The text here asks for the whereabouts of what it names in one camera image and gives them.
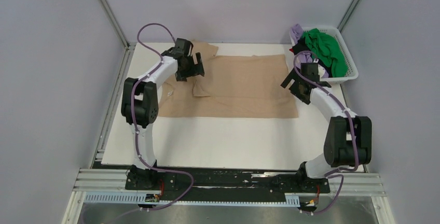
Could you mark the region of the beige t shirt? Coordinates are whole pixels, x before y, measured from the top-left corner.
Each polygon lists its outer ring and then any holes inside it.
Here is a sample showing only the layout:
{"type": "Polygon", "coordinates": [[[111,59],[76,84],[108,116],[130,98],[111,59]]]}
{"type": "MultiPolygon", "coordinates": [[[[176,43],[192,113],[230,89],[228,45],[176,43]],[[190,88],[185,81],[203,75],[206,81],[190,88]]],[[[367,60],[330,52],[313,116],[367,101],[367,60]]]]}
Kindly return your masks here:
{"type": "Polygon", "coordinates": [[[294,97],[281,87],[289,74],[285,55],[227,56],[195,42],[204,76],[162,85],[159,116],[170,118],[298,118],[294,97]]]}

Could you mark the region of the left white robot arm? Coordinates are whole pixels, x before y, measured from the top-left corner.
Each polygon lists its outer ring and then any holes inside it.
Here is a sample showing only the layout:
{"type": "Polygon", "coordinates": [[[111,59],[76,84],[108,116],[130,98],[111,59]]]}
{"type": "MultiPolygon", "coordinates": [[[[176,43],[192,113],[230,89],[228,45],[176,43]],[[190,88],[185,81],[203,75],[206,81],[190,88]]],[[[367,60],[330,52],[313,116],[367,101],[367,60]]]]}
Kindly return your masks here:
{"type": "Polygon", "coordinates": [[[147,72],[124,81],[120,110],[134,135],[134,159],[127,175],[127,190],[151,190],[159,183],[161,169],[157,167],[153,146],[153,124],[159,113],[158,89],[171,75],[177,81],[204,75],[201,54],[193,54],[193,47],[191,41],[178,38],[147,72]]]}

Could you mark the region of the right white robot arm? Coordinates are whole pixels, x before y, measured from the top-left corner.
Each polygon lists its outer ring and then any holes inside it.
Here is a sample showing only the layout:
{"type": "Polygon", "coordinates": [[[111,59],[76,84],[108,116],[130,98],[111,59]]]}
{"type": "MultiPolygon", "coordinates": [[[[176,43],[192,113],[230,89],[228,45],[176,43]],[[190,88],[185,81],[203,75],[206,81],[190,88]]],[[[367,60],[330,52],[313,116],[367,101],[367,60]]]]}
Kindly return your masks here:
{"type": "Polygon", "coordinates": [[[315,106],[328,122],[323,152],[304,162],[303,173],[296,177],[297,187],[310,191],[317,178],[326,178],[336,172],[354,172],[372,159],[372,121],[359,116],[335,96],[332,87],[321,81],[316,63],[294,67],[281,87],[307,105],[315,106]]]}

